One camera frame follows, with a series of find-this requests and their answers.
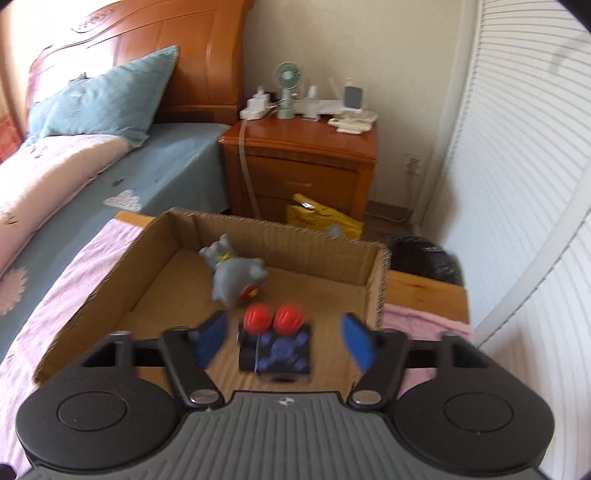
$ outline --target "wooden nightstand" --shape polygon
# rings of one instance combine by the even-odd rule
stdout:
[[[230,207],[234,215],[252,217],[238,154],[241,122],[221,138]],[[326,123],[278,120],[267,115],[249,121],[245,152],[261,216],[285,222],[285,206],[294,193],[363,219],[374,168],[378,162],[376,128],[362,135],[337,133]]]

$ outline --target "wooden table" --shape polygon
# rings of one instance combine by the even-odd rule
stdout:
[[[142,228],[153,220],[153,217],[124,211],[115,218]],[[457,285],[391,270],[386,302],[470,323],[466,290]]]
[[[226,162],[228,196],[234,215],[254,216],[239,158],[242,122],[220,137]],[[323,118],[274,114],[249,121],[245,156],[264,220],[285,223],[285,206],[301,193],[356,220],[363,219],[378,162],[377,128],[361,135],[338,133]]]

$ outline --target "blue bedsheet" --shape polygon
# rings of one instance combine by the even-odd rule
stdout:
[[[0,361],[37,304],[78,251],[118,208],[103,202],[132,190],[139,213],[172,207],[219,213],[228,208],[218,124],[157,124],[150,139],[82,190],[33,237],[9,268],[27,269],[27,286],[14,310],[0,317]]]

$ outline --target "metal screw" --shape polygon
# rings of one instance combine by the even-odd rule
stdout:
[[[369,406],[380,403],[382,395],[374,390],[359,390],[353,394],[352,398],[357,405]]]
[[[220,394],[215,390],[202,388],[191,393],[189,395],[189,400],[191,400],[193,403],[196,403],[197,405],[211,405],[212,403],[217,402],[219,397]]]

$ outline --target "drawer handle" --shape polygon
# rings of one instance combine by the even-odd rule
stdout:
[[[310,189],[314,186],[313,183],[306,183],[303,181],[292,181],[292,180],[284,180],[286,185],[295,185],[296,187],[304,187],[305,189]]]

